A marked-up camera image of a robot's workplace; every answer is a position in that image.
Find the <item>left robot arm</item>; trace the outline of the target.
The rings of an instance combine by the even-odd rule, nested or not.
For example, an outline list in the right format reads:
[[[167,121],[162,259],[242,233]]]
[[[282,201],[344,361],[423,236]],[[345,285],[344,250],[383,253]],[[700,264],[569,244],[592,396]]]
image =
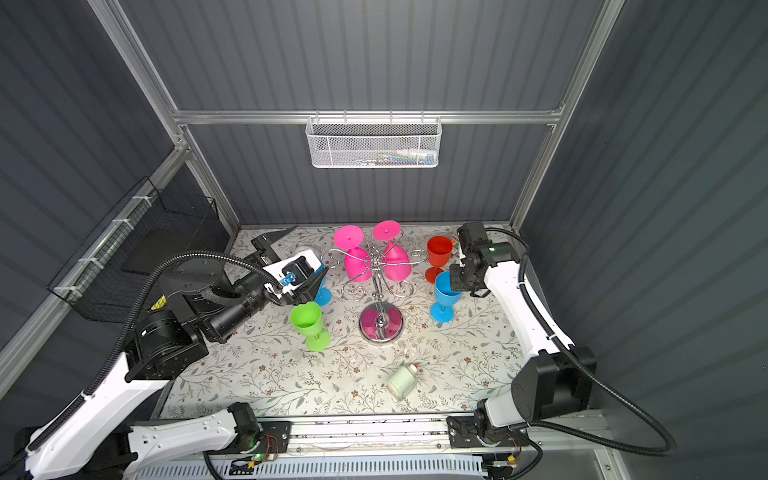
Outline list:
[[[191,250],[162,261],[96,377],[29,435],[5,470],[21,467],[27,479],[129,479],[194,453],[234,452],[252,460],[277,453],[275,437],[245,402],[172,423],[130,425],[127,417],[266,306],[315,298],[327,273],[321,257],[305,249],[281,259],[271,247],[279,238],[279,232],[263,235],[246,258]]]

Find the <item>green wine glass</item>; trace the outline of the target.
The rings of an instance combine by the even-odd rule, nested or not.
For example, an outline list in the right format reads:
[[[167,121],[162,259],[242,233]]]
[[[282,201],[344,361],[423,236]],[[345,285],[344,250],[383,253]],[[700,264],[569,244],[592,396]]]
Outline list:
[[[312,352],[321,352],[330,344],[330,334],[325,329],[321,307],[316,302],[294,306],[290,322],[305,337],[306,347]]]

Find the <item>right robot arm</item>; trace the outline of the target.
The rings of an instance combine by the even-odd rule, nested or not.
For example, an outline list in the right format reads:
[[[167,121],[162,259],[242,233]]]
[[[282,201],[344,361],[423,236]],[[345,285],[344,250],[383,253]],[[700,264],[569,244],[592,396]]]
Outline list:
[[[475,409],[475,435],[490,445],[501,442],[510,431],[518,436],[536,421],[588,408],[592,382],[562,353],[557,340],[588,369],[596,367],[591,350],[575,346],[529,286],[522,268],[527,246],[494,242],[489,238],[491,231],[499,230],[481,222],[461,225],[457,230],[459,261],[449,269],[453,291],[496,299],[523,352],[523,366],[511,385],[479,401]]]

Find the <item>blue wine glass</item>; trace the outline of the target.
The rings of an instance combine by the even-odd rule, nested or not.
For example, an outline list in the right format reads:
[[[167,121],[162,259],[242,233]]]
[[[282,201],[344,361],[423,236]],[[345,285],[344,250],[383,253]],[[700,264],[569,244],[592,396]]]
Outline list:
[[[451,322],[455,317],[454,306],[461,299],[461,293],[452,290],[450,273],[440,273],[434,284],[435,303],[430,308],[433,320],[443,324]]]
[[[326,287],[327,282],[327,274],[324,274],[321,282],[320,287],[317,291],[317,294],[315,296],[314,301],[320,306],[324,307],[328,305],[332,300],[332,293],[331,291]]]

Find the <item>red wine glass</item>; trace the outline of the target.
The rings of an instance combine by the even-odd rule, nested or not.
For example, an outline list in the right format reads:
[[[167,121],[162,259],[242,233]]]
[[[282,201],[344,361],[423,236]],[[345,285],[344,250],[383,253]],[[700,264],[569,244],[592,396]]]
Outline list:
[[[444,267],[450,261],[454,242],[445,236],[434,236],[427,242],[428,262],[431,267],[425,272],[425,279],[434,284],[437,277],[444,272]]]

